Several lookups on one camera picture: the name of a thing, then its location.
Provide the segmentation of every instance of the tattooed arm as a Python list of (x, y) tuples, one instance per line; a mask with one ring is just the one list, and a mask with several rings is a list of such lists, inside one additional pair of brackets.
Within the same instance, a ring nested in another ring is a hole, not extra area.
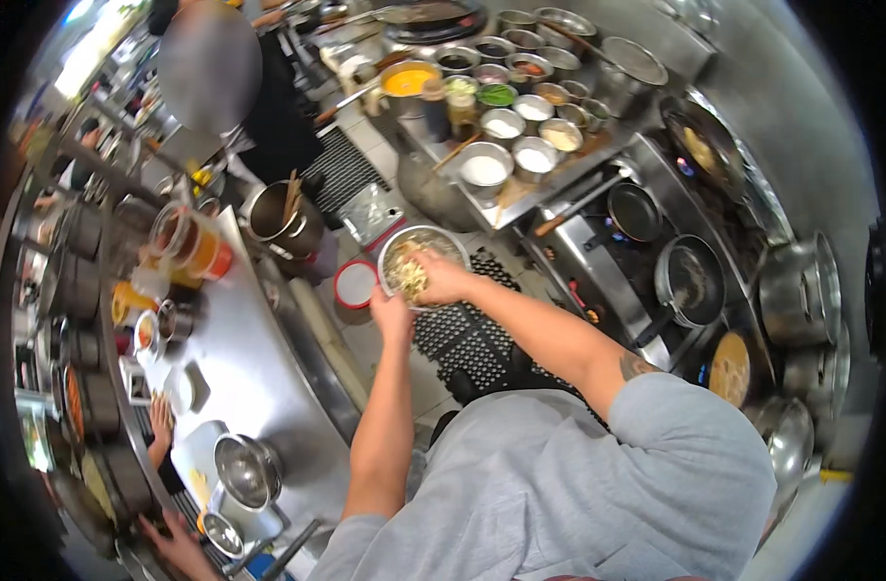
[(623, 385), (658, 372), (637, 355), (562, 308), (515, 293), (491, 279), (466, 273), (434, 253), (414, 254), (429, 281), (420, 299), (468, 300), (504, 327), (538, 364), (575, 386), (595, 412), (607, 417)]

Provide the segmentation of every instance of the frying pan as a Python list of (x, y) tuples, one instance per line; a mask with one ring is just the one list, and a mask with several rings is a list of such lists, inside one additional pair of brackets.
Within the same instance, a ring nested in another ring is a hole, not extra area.
[(635, 349), (649, 344), (670, 321), (698, 328), (714, 322), (724, 309), (724, 269), (701, 238), (676, 236), (662, 249), (654, 278), (661, 307), (634, 341)]
[(637, 242), (650, 242), (662, 231), (662, 216), (659, 208), (640, 186), (632, 183), (619, 183), (607, 195), (607, 214), (612, 227), (589, 238), (585, 252), (604, 245), (615, 232)]
[(477, 9), (476, 0), (419, 0), (418, 2), (400, 2), (384, 6), (377, 10), (363, 12), (358, 16), (344, 18), (316, 31), (325, 34), (347, 24), (373, 17), (379, 22), (399, 26), (406, 31), (426, 31), (444, 28), (455, 24)]
[[(659, 112), (675, 148), (701, 181), (726, 192), (734, 202), (744, 203), (743, 158), (727, 128), (708, 110), (685, 99), (666, 97), (659, 103)], [(693, 153), (696, 147), (688, 142), (686, 129), (711, 150), (711, 160), (706, 164), (700, 163)]]

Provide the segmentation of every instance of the white powder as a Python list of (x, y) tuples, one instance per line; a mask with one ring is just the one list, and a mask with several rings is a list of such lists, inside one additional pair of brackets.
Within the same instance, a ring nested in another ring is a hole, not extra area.
[(515, 138), (520, 134), (520, 129), (500, 119), (492, 119), (484, 124), (484, 128), (488, 133), (500, 139)]
[(479, 155), (470, 158), (460, 169), (462, 179), (476, 186), (493, 186), (507, 179), (507, 169), (493, 157)]
[(521, 168), (537, 174), (545, 174), (553, 170), (553, 162), (545, 153), (538, 150), (519, 150), (516, 158)]
[(539, 107), (535, 107), (528, 103), (517, 103), (517, 106), (514, 107), (514, 110), (517, 111), (517, 114), (523, 117), (524, 119), (529, 119), (530, 121), (546, 121), (549, 118), (549, 113), (545, 110), (540, 109)]

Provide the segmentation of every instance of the shirt sleeve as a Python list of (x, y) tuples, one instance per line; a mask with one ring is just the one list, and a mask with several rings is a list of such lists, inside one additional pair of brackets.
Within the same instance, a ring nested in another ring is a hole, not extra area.
[(379, 514), (348, 517), (333, 531), (308, 581), (347, 581), (353, 578), (375, 535), (388, 522)]

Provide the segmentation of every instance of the tile floor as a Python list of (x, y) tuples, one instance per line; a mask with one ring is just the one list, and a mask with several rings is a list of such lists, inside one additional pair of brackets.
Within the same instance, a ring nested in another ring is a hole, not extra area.
[[(324, 99), (322, 106), (326, 108), (337, 100), (336, 95), (329, 96)], [(336, 124), (379, 171), (381, 177), (388, 181), (392, 188), (391, 194), (399, 198), (407, 219), (415, 223), (430, 223), (424, 215), (406, 203), (400, 192), (397, 191), (395, 181), (397, 153), (372, 127), (371, 123), (366, 121), (366, 117), (356, 109), (356, 106), (341, 110), (337, 114)], [(505, 270), (519, 282), (525, 294), (535, 296), (540, 300), (551, 301), (550, 285), (546, 279), (540, 273), (526, 269), (524, 260), (514, 256), (506, 243), (492, 239), (480, 232), (457, 234), (457, 236), (466, 246), (470, 255), (481, 247), (493, 253), (504, 265)], [(352, 259), (364, 258), (356, 241), (345, 230), (339, 234), (339, 248), (340, 265)], [(359, 323), (346, 323), (337, 315), (334, 308), (332, 278), (318, 285), (317, 294), (364, 373), (367, 377), (374, 378), (375, 367), (381, 354), (381, 337), (375, 322), (367, 320)], [(416, 346), (411, 350), (410, 370), (413, 389), (411, 401), (414, 420), (417, 424), (432, 429), (444, 413), (460, 409), (460, 404), (453, 400), (446, 387), (436, 377), (437, 364), (418, 353)]]

